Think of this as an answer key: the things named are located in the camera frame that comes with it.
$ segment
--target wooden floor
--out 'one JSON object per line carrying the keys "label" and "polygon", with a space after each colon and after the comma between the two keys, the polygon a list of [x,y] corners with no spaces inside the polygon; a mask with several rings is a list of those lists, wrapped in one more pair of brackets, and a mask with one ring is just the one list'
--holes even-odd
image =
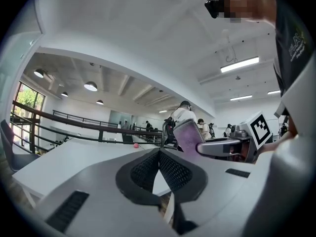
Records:
{"label": "wooden floor", "polygon": [[0,179],[9,198],[21,207],[33,209],[21,186],[13,181],[13,174],[14,172],[10,169],[4,155],[0,155]]}

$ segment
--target railing post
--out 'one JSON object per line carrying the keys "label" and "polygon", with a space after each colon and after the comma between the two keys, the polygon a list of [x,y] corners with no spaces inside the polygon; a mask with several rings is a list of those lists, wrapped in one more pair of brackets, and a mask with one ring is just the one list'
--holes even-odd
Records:
{"label": "railing post", "polygon": [[33,114],[33,117],[32,117],[32,125],[31,125],[31,128],[32,128],[32,133],[31,133],[31,151],[33,154],[35,154],[35,120],[36,120],[36,115]]}
{"label": "railing post", "polygon": [[100,130],[99,131],[99,140],[98,140],[98,142],[102,142],[102,140],[103,140],[103,130]]}

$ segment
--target black textured strip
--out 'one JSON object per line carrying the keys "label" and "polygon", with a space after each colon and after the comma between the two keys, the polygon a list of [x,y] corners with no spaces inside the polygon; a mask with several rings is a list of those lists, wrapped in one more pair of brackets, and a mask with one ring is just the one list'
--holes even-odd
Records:
{"label": "black textured strip", "polygon": [[88,196],[89,194],[85,192],[73,192],[47,219],[46,223],[63,233],[79,212]]}
{"label": "black textured strip", "polygon": [[248,178],[248,176],[250,175],[249,172],[245,172],[245,171],[241,171],[241,170],[237,170],[237,169],[233,169],[233,168],[229,168],[225,172],[232,174],[232,175],[235,175],[235,176],[241,176],[244,178]]}

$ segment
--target black t-shirt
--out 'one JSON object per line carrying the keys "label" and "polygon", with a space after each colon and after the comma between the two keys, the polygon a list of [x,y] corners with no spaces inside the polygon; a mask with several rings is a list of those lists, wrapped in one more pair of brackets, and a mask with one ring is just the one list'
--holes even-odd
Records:
{"label": "black t-shirt", "polygon": [[314,42],[299,16],[283,0],[276,0],[275,72],[281,96],[305,68],[314,51]]}

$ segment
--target white table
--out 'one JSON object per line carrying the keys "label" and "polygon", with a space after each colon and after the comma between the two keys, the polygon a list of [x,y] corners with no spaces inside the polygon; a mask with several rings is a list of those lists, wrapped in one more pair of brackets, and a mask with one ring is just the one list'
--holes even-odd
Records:
{"label": "white table", "polygon": [[[86,167],[142,150],[133,145],[72,139],[31,162],[12,177],[22,186],[30,204],[35,207],[39,199]],[[161,196],[169,191],[159,172],[153,193]]]}

